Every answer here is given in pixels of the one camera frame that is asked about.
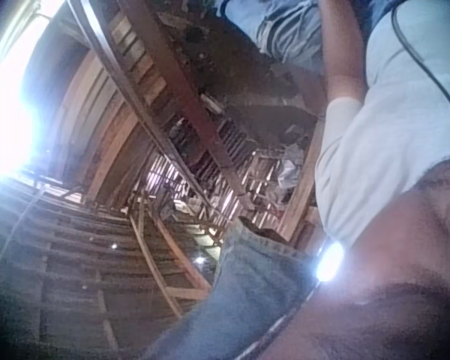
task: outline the man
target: man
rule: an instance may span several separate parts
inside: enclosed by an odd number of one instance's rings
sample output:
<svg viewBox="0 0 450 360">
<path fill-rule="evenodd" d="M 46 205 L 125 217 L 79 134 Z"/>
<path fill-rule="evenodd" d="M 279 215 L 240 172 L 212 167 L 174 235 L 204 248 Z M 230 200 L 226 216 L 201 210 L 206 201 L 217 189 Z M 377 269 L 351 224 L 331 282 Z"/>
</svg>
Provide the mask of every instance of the man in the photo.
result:
<svg viewBox="0 0 450 360">
<path fill-rule="evenodd" d="M 314 291 L 313 260 L 237 222 L 210 296 L 145 359 L 450 359 L 450 0 L 380 19 L 368 90 L 349 0 L 318 4 L 329 106 L 316 193 L 344 264 Z"/>
</svg>

